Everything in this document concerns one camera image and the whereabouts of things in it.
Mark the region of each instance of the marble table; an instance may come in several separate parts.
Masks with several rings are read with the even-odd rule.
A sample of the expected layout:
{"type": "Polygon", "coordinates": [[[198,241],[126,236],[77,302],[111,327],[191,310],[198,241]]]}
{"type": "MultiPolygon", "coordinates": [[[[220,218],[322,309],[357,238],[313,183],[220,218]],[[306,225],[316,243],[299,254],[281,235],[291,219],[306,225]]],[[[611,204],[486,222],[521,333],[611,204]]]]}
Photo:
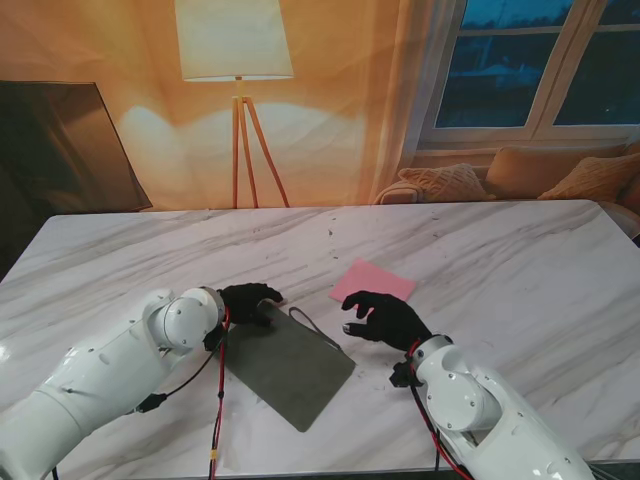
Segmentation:
{"type": "MultiPolygon", "coordinates": [[[[588,201],[54,217],[0,285],[0,410],[150,289],[268,282],[356,371],[306,433],[228,375],[219,474],[431,468],[411,395],[387,380],[401,355],[343,335],[352,314],[327,296],[358,257],[416,280],[410,303],[428,326],[502,373],[585,458],[640,459],[640,251],[588,201]]],[[[62,478],[206,476],[215,363],[159,409],[96,431],[62,478]]]]}

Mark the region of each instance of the window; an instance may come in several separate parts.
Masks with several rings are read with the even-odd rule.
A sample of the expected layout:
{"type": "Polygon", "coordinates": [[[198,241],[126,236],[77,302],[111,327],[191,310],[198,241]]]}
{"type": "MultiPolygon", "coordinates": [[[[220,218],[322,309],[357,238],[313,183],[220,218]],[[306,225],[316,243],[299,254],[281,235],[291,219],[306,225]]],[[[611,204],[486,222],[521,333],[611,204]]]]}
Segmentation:
{"type": "Polygon", "coordinates": [[[617,139],[640,123],[640,0],[456,0],[442,18],[419,149],[617,139]]]}

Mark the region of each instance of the black glove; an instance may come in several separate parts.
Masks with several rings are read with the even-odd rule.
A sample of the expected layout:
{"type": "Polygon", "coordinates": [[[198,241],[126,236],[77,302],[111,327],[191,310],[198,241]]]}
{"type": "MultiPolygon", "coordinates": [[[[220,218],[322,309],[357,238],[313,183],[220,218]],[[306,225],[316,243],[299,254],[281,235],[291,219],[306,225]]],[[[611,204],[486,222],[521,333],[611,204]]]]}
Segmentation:
{"type": "MultiPolygon", "coordinates": [[[[265,299],[273,300],[276,303],[283,300],[280,292],[264,283],[231,285],[224,290],[218,290],[218,293],[222,297],[225,307],[229,309],[231,323],[237,325],[253,323],[268,327],[271,324],[271,319],[258,312],[258,304],[265,299]]],[[[218,325],[204,337],[204,349],[207,352],[216,351],[220,347],[224,334],[224,329],[218,325]]]]}
{"type": "Polygon", "coordinates": [[[433,335],[420,317],[406,302],[393,295],[360,291],[349,295],[342,303],[343,310],[358,305],[356,317],[367,317],[367,324],[347,323],[343,330],[347,335],[361,337],[406,352],[417,341],[426,341],[433,335]]]}

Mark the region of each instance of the lamp leg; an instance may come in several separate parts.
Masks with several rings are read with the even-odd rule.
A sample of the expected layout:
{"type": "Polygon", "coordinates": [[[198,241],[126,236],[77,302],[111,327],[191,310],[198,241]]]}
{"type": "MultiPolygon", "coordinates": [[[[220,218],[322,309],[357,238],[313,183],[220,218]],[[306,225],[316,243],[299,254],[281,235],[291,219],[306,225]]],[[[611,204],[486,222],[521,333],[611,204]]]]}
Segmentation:
{"type": "Polygon", "coordinates": [[[244,97],[244,101],[247,103],[247,108],[249,108],[249,114],[251,115],[253,128],[256,131],[256,135],[258,135],[258,140],[260,141],[260,146],[262,147],[262,152],[264,153],[264,158],[267,159],[267,163],[269,164],[269,168],[271,169],[271,174],[273,175],[273,178],[278,185],[278,190],[280,190],[282,201],[284,202],[285,207],[289,207],[289,200],[287,200],[287,194],[285,193],[282,182],[280,181],[280,175],[278,175],[278,170],[276,169],[276,166],[273,163],[273,159],[271,158],[271,154],[269,153],[267,141],[264,138],[264,133],[262,132],[262,127],[260,126],[260,120],[258,120],[258,114],[256,113],[256,107],[253,105],[253,100],[251,100],[251,97],[244,97]]]}
{"type": "Polygon", "coordinates": [[[233,208],[238,208],[238,101],[238,97],[233,97],[233,208]]]}
{"type": "Polygon", "coordinates": [[[244,148],[244,158],[247,161],[247,172],[249,173],[249,184],[251,185],[251,196],[253,197],[253,208],[258,208],[258,194],[256,193],[256,182],[253,178],[253,167],[251,165],[251,152],[249,152],[249,136],[247,135],[247,121],[244,116],[244,101],[238,99],[238,113],[240,117],[240,129],[242,131],[242,146],[244,148]]]}

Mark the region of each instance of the red cable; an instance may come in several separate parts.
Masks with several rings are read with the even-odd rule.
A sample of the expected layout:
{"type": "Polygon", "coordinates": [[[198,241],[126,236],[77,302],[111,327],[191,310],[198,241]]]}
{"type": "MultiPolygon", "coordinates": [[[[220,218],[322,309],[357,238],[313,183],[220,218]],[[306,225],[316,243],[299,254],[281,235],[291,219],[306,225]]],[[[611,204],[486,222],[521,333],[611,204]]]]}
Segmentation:
{"type": "MultiPolygon", "coordinates": [[[[413,355],[413,352],[417,347],[416,344],[418,343],[419,341],[414,343],[411,349],[409,350],[410,357],[413,355]]],[[[411,369],[411,373],[415,375],[416,371],[413,368],[413,365],[410,366],[410,369],[411,369]]],[[[416,405],[418,405],[419,400],[416,398],[415,401],[416,401],[416,405]]],[[[431,425],[431,420],[429,420],[429,418],[426,416],[426,413],[422,411],[422,409],[420,408],[420,405],[418,405],[418,411],[420,412],[420,416],[422,416],[422,419],[424,420],[424,423],[427,425],[427,428],[428,428],[429,425],[431,425]]],[[[456,472],[458,475],[460,475],[462,478],[464,478],[464,480],[474,480],[469,475],[467,475],[462,470],[460,470],[459,466],[456,465],[456,463],[449,458],[449,456],[447,455],[447,452],[445,452],[444,448],[442,448],[442,445],[440,444],[438,437],[436,437],[436,434],[433,433],[431,429],[429,429],[429,433],[431,434],[431,439],[433,440],[433,444],[435,445],[438,452],[440,452],[440,456],[442,456],[442,458],[445,459],[445,461],[449,464],[449,466],[453,469],[453,471],[456,472]]]]}
{"type": "Polygon", "coordinates": [[[218,465],[218,444],[220,441],[220,430],[222,429],[222,405],[224,403],[224,357],[226,346],[226,333],[229,331],[229,324],[231,323],[231,314],[229,313],[229,307],[225,308],[225,318],[223,329],[222,343],[220,344],[220,372],[218,374],[218,415],[216,415],[215,421],[215,437],[213,439],[213,445],[211,448],[211,462],[209,476],[210,480],[216,478],[216,466],[218,465]]]}

